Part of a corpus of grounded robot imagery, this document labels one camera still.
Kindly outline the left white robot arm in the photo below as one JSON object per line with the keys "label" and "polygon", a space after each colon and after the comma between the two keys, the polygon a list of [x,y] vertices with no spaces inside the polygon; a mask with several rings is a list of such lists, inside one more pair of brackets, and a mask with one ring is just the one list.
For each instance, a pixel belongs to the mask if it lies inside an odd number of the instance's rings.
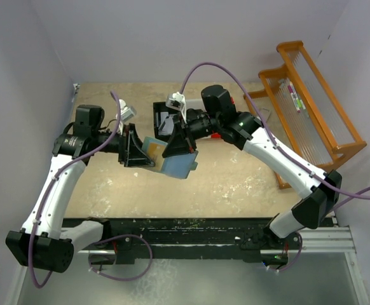
{"label": "left white robot arm", "polygon": [[50,170],[39,198],[18,231],[10,231],[5,244],[16,260],[30,272],[35,269],[63,273],[76,252],[95,245],[105,249],[112,243],[109,220],[89,217],[63,231],[66,208],[76,184],[95,153],[114,153],[127,168],[151,168],[154,161],[142,150],[135,125],[125,121],[135,116],[122,99],[113,130],[101,127],[104,110],[96,105],[76,109],[74,122],[55,140]]}

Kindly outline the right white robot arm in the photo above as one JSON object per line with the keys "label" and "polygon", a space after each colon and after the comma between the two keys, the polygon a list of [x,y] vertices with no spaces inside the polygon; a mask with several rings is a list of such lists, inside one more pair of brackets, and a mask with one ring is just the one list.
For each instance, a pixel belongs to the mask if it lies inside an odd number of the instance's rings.
{"label": "right white robot arm", "polygon": [[295,231],[318,228],[338,200],[338,193],[323,186],[323,182],[339,187],[341,175],[308,163],[279,142],[266,131],[261,119],[238,111],[229,91],[221,85],[204,88],[201,97],[203,110],[187,107],[185,96],[179,92],[168,96],[166,105],[177,114],[173,117],[173,131],[163,158],[176,163],[187,161],[196,154],[196,140],[218,133],[225,142],[277,172],[301,198],[267,225],[264,241],[270,248],[280,248]]}

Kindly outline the gold embossed credit card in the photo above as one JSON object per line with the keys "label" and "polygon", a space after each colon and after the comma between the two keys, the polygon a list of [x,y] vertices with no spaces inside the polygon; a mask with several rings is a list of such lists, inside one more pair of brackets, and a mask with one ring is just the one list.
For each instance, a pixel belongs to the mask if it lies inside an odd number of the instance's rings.
{"label": "gold embossed credit card", "polygon": [[166,146],[167,146],[166,142],[155,142],[155,141],[151,141],[148,145],[147,154],[155,163],[155,166],[153,167],[154,171],[160,172],[163,167],[165,159],[162,156],[162,154]]}

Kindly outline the green leather card holder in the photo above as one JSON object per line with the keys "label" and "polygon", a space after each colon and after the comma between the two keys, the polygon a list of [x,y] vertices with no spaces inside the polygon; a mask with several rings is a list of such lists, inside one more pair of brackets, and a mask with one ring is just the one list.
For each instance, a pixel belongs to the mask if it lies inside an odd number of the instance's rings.
{"label": "green leather card holder", "polygon": [[[151,141],[163,142],[156,138],[145,137],[142,145],[142,150],[147,154],[147,148]],[[179,156],[173,156],[169,158],[164,158],[163,167],[160,172],[154,171],[152,168],[147,168],[148,170],[160,174],[164,174],[175,179],[187,179],[189,173],[196,170],[198,163],[196,162],[196,157],[198,156],[198,151],[191,154],[183,154]]]}

